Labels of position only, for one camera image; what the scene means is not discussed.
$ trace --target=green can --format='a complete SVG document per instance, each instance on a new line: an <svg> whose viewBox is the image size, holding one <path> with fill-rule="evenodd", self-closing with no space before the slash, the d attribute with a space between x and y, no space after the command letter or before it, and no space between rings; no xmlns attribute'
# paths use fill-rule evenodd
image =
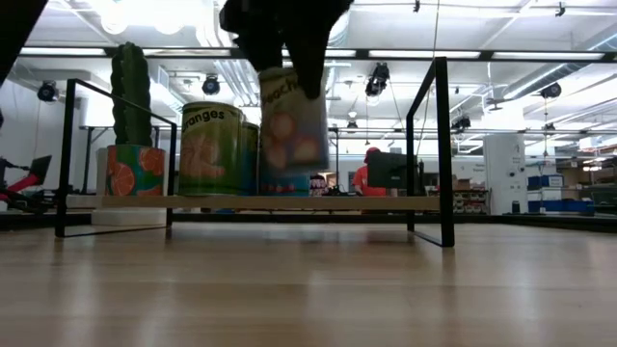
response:
<svg viewBox="0 0 617 347"><path fill-rule="evenodd" d="M242 123L240 133L240 152L242 158L242 173L240 189L244 196L257 195L257 154L259 143L259 127L249 122Z"/></svg>
<svg viewBox="0 0 617 347"><path fill-rule="evenodd" d="M178 194L239 195L242 111L219 102L182 108Z"/></svg>

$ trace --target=metal shelf frame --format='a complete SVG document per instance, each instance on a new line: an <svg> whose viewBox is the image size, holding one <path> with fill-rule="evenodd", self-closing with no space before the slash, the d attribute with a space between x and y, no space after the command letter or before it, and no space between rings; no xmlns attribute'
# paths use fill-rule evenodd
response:
<svg viewBox="0 0 617 347"><path fill-rule="evenodd" d="M407 115L407 127L406 127L406 137L408 139L412 139L414 136L414 114L416 113L419 105L422 102L422 99L426 96L429 91L429 88L433 81L436 82L437 88L437 110L438 110L438 142L439 142L439 167L440 173L443 177L451 177L452 176L452 163L450 160L450 119L449 119L449 102L448 102L448 78L447 78L447 59L445 57L436 58L431 66L428 69L428 72L420 86L419 93L414 100L414 104L410 109ZM171 129L171 140L170 140L170 153L169 153L169 167L168 167L168 191L167 197L160 197L147 201L143 200L143 198L131 197L131 198L123 198L123 197L91 197L94 199L100 199L102 206L126 206L126 207L137 207L137 206L149 206L149 207L166 207L167 208L167 220L166 220L166 238L172 237L172 223L173 223L173 207L178 207L180 205L199 205L202 207L212 207L217 206L217 203L222 204L219 207L230 207L234 206L247 207L247 206L261 206L268 205L271 208L285 208L290 205L290 203L296 203L298 206L312 206L317 209L356 209L356 208L371 208L375 207L375 209L387 209L391 207L391 209L411 209L407 212L407 230L412 234L424 240L427 240L435 245L440 247L454 247L454 220L453 220L453 211L452 211L452 182L450 179L442 180L442 192L443 197L437 201L435 198L428 197L414 197L414 190L409 190L412 192L412 195L409 197L401 197L401 198L389 198L389 199L360 199L360 198L277 198L277 197L212 197L212 198L182 198L182 197L174 197L174 170L175 170L175 153L176 153L176 137L177 137L177 124L170 120L166 120L163 117L157 116L153 114L151 111L146 110L138 105L135 105L132 102L126 101L121 97L115 96L111 93L107 93L102 89L92 86L84 81L78 79L69 79L67 81L67 98L66 98L66 108L65 108L65 119L64 119L64 132L63 132L63 141L62 141L62 159L60 164L60 182L59 182L59 191L58 191L58 208L56 210L56 219L55 219L55 234L59 238L66 237L75 237L75 236L87 236L87 235L96 235L102 233L110 233L110 232L126 232L126 231L134 231L134 230L143 230L147 229L144 227L135 227L125 230L114 230L114 231L100 231L100 232L92 232L92 233L82 233L78 235L67 235L66 234L66 224L67 224L67 209L68 209L68 180L69 180L69 172L70 172L70 152L72 146L72 132L73 132L73 120L74 120L74 106L75 106L75 89L77 86L88 88L94 92L100 93L107 97L114 99L117 102L123 103L127 107L133 107L148 113L153 118L157 120L161 120L165 122ZM89 142L92 139L92 130L89 129ZM407 141L407 166L412 168L414 166L414 141ZM414 175L413 170L407 170L407 179L409 184L413 187L414 183ZM421 208L426 206L426 209L430 210L439 210L441 211L441 225L442 225L442 238L437 239L430 235L421 233L416 231L415 224L415 212L414 208Z"/></svg>

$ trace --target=cable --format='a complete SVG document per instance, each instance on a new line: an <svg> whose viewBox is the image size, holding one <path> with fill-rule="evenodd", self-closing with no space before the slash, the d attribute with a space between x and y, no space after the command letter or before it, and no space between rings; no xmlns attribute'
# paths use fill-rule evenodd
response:
<svg viewBox="0 0 617 347"><path fill-rule="evenodd" d="M435 62L435 54L437 53L437 33L440 24L440 5L442 4L441 0L437 0L437 14L435 15L435 35L433 37L433 62ZM424 127L426 126L426 119L428 118L428 103L431 99L431 90L429 88L428 93L426 94L426 106L424 107L424 121L422 122L422 128L420 130L420 140L417 142L416 156L420 153L420 146L422 145L422 137L424 136Z"/></svg>
<svg viewBox="0 0 617 347"><path fill-rule="evenodd" d="M368 96L364 101L364 105L366 105L366 145L368 146L370 145L370 143L368 142Z"/></svg>
<svg viewBox="0 0 617 347"><path fill-rule="evenodd" d="M398 121L401 123L401 127L403 128L403 134L405 134L405 140L407 140L407 132L405 131L405 124L403 123L403 119L401 118L401 112L398 110L398 102L396 102L396 95L394 94L394 86L392 85L392 81L389 81L389 89L392 92L392 99L394 99L394 107L396 107L396 115L398 116Z"/></svg>

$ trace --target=can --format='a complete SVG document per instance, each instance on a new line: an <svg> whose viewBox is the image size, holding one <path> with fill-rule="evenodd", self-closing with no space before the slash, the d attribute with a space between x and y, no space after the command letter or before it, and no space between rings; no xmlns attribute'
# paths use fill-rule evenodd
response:
<svg viewBox="0 0 617 347"><path fill-rule="evenodd" d="M238 195L242 112L219 102L182 108L178 194Z"/></svg>
<svg viewBox="0 0 617 347"><path fill-rule="evenodd" d="M247 121L243 122L240 131L240 156L242 160L240 194L244 196L257 194L258 143L259 127Z"/></svg>
<svg viewBox="0 0 617 347"><path fill-rule="evenodd" d="M308 197L310 175L308 173L277 175L269 171L267 165L261 165L260 161L259 194L270 197Z"/></svg>
<svg viewBox="0 0 617 347"><path fill-rule="evenodd" d="M328 169L325 93L309 100L293 68L272 67L259 74L262 161L277 174Z"/></svg>

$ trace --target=white wall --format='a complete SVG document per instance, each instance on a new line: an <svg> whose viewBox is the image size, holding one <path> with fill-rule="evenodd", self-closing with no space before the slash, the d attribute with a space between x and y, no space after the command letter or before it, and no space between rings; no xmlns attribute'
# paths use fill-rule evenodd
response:
<svg viewBox="0 0 617 347"><path fill-rule="evenodd" d="M58 188L65 104L41 102L35 92L7 80L0 89L0 107L5 118L0 130L0 156L16 165L30 166L34 158L52 155L43 187ZM77 143L80 111L75 112L70 183L83 171L76 171L75 164L85 154L84 143ZM11 184L24 175L25 172L7 169L5 179Z"/></svg>

